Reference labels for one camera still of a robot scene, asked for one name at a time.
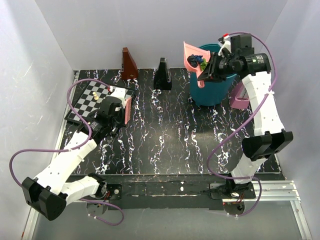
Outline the pink hand brush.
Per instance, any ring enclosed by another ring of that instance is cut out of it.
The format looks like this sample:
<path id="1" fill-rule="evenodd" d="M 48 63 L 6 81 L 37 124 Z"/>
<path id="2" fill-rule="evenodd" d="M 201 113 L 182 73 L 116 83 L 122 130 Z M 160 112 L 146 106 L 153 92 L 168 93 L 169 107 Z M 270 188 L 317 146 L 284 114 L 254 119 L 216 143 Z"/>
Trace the pink hand brush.
<path id="1" fill-rule="evenodd" d="M 132 106 L 132 97 L 129 97 L 125 100 L 125 116 L 124 124 L 127 125 L 131 119 L 131 106 Z"/>

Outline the pink dustpan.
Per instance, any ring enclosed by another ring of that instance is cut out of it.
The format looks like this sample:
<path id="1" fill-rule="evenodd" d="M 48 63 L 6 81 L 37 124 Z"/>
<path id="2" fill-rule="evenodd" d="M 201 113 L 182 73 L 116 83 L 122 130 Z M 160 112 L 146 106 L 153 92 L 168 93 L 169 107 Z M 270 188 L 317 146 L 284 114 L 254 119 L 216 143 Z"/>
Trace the pink dustpan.
<path id="1" fill-rule="evenodd" d="M 200 80 L 199 77 L 210 60 L 211 52 L 209 50 L 203 50 L 201 48 L 190 45 L 185 41 L 183 42 L 183 49 L 185 68 L 188 71 L 196 74 L 197 86 L 199 88 L 204 88 L 205 82 L 203 80 Z"/>

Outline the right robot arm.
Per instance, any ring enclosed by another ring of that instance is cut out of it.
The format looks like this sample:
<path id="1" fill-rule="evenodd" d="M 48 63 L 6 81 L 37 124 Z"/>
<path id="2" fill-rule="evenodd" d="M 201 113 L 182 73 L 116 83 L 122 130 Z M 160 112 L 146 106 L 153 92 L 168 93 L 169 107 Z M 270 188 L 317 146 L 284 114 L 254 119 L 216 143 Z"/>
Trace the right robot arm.
<path id="1" fill-rule="evenodd" d="M 254 135 L 242 140 L 243 155 L 236 167 L 222 178 L 225 184 L 211 193 L 232 199 L 254 198 L 252 181 L 259 167 L 293 140 L 279 117 L 273 86 L 277 80 L 276 65 L 271 52 L 256 53 L 252 46 L 254 35 L 245 32 L 226 33 L 219 42 L 219 52 L 213 52 L 198 81 L 221 82 L 236 74 L 248 95 L 251 116 L 242 124 L 254 122 Z"/>

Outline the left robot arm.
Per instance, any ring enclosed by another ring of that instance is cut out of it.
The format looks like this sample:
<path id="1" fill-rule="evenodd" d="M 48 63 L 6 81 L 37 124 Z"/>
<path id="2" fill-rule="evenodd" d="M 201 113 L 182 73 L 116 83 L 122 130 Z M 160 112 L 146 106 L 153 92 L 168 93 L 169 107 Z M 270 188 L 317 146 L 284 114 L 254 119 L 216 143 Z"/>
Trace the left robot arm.
<path id="1" fill-rule="evenodd" d="M 88 124 L 79 125 L 64 151 L 34 178 L 26 177 L 22 182 L 26 203 L 53 221 L 67 205 L 77 200 L 87 196 L 95 200 L 106 198 L 109 193 L 106 180 L 96 173 L 89 173 L 73 182 L 67 180 L 106 136 L 116 134 L 125 127 L 130 119 L 131 102 L 130 98 L 104 98 L 100 107 L 86 117 Z"/>

